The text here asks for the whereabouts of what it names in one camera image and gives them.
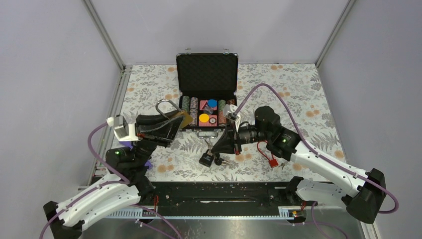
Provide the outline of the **black padlock with keys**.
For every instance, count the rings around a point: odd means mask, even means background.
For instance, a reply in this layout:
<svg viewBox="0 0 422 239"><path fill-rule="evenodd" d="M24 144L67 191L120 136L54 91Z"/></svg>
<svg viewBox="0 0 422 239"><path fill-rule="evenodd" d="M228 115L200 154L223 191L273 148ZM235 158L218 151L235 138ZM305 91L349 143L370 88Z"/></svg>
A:
<svg viewBox="0 0 422 239"><path fill-rule="evenodd" d="M202 154L202 156L199 159L199 164L211 167L212 164L215 164L217 166L221 166L223 164L227 164L228 160L221 157L220 153L214 152L213 145L208 139L204 140L207 145L207 150L205 153Z"/></svg>

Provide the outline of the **brass padlock long shackle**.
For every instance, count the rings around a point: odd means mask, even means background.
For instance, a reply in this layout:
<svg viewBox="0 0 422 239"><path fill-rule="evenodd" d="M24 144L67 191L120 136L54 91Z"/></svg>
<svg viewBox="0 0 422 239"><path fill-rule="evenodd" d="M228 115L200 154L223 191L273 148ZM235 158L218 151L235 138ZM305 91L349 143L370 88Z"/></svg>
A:
<svg viewBox="0 0 422 239"><path fill-rule="evenodd" d="M172 112L163 113L160 110L160 105L164 102L170 103L172 105L172 107L174 108L174 110ZM179 126L179 129L183 129L183 128L187 127L193 121L193 118L191 117L191 115L189 113L181 110L173 101L168 100L168 99L162 99L162 100L158 101L157 104L155 105L155 109L159 114L161 114L163 117L167 118L168 120L173 120L176 117L181 116L182 122Z"/></svg>

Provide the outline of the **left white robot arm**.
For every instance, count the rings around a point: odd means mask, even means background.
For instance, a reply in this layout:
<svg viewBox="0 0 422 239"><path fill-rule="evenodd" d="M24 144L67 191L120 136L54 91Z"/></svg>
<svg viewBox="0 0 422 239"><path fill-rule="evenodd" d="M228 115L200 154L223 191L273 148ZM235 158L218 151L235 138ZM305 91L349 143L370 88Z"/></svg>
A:
<svg viewBox="0 0 422 239"><path fill-rule="evenodd" d="M122 208L150 204L154 200L154 186L146 177L147 162L157 147L169 147L185 115L180 110L154 116L138 115L135 123L127 123L124 116L109 117L93 130L109 126L114 136L130 146L110 149L102 159L93 149L89 134L88 146L95 158L106 168L106 174L78 195L43 206L47 224L40 233L43 238L50 229L55 239L77 239L82 232L100 219Z"/></svg>

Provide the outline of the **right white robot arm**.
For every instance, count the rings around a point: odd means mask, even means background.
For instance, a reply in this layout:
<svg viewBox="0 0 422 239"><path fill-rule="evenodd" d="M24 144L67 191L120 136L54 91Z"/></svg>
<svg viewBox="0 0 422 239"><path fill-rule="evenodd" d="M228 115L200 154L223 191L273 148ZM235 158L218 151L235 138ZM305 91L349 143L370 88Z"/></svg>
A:
<svg viewBox="0 0 422 239"><path fill-rule="evenodd" d="M373 224L386 198L385 175L336 161L302 137L281 125L280 117L269 106L254 112L255 123L243 125L235 115L235 105L225 105L222 112L228 124L223 135L211 149L212 154L239 155L244 144L265 142L267 150L277 158L305 166L323 176L328 183L318 183L303 177L293 177L286 187L288 203L302 201L328 203L346 209L355 219Z"/></svg>

